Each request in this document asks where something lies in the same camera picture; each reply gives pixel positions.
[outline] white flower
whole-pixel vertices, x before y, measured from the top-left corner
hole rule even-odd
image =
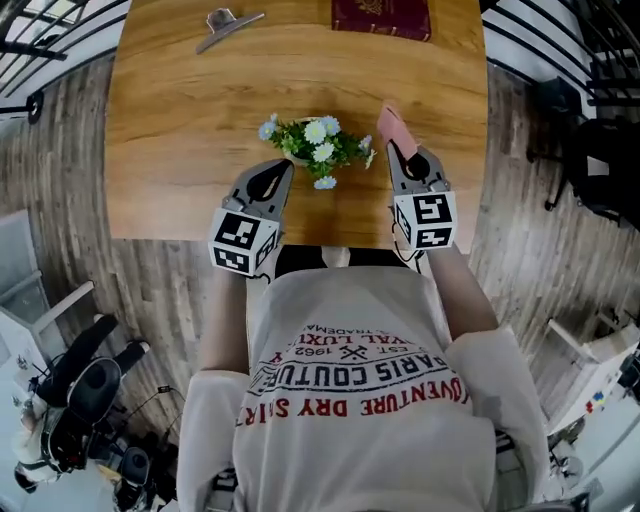
[[[258,136],[261,140],[269,140],[276,131],[276,124],[271,121],[264,123],[258,130]]]
[[[368,169],[369,167],[371,167],[371,162],[373,162],[373,157],[376,156],[376,150],[372,149],[371,153],[369,153],[369,156],[367,157],[367,162],[364,164],[364,168]]]
[[[311,144],[320,144],[327,136],[327,130],[320,121],[312,121],[304,129],[304,138]]]
[[[333,136],[340,133],[340,130],[341,130],[340,123],[335,117],[325,116],[322,119],[320,119],[320,121],[324,125],[329,135]]]
[[[358,147],[362,150],[363,153],[369,151],[369,147],[371,146],[371,141],[373,137],[371,135],[367,135],[364,139],[360,141]]]
[[[316,148],[313,152],[313,159],[316,162],[326,162],[329,157],[333,154],[333,144],[331,142],[325,142]]]
[[[313,186],[316,190],[331,190],[336,186],[336,183],[338,183],[338,180],[333,176],[325,176],[324,178],[316,180]]]

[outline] table top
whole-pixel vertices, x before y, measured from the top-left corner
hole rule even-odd
[[[207,14],[266,17],[211,47]],[[304,169],[285,211],[284,242],[392,246],[391,182],[376,133],[383,100],[442,161],[456,191],[458,234],[471,248],[485,172],[487,79],[478,0],[429,0],[423,43],[331,30],[329,0],[134,0],[118,48],[105,143],[107,206],[115,238],[205,240],[235,178],[281,157],[258,128],[333,115],[374,136],[379,155],[336,170],[317,191]]]

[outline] office chair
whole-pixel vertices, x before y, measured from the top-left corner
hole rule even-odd
[[[528,149],[529,162],[544,158],[562,164],[560,186],[554,200],[545,202],[545,209],[552,211],[567,183],[571,183],[573,194],[581,205],[618,225],[628,222],[640,230],[637,208],[639,136],[638,124],[626,119],[589,119],[563,137],[561,157]],[[589,175],[589,157],[607,164],[608,175]]]

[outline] floor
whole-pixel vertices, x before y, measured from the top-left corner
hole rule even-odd
[[[135,337],[152,345],[125,381],[122,401],[133,410],[158,386],[186,392],[211,268],[200,243],[109,236],[103,144],[112,64],[112,57],[102,58],[53,84],[37,125],[17,121],[2,134],[0,215],[29,209],[51,302],[95,281],[92,297],[59,322],[67,341],[101,311],[113,312],[122,326],[105,354]],[[532,111],[527,87],[492,66],[489,91],[487,175],[469,261],[499,319],[518,336],[544,400],[571,381],[570,367],[553,364],[547,320],[556,318],[586,339],[600,308],[637,313],[640,236],[579,208],[570,194],[546,212],[542,205],[559,169],[525,158],[529,141],[544,139],[545,125]],[[132,426],[161,434],[181,401],[178,393],[159,396]]]

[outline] red book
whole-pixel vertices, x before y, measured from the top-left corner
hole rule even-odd
[[[428,41],[431,37],[427,0],[331,0],[331,20],[333,30],[418,41]]]

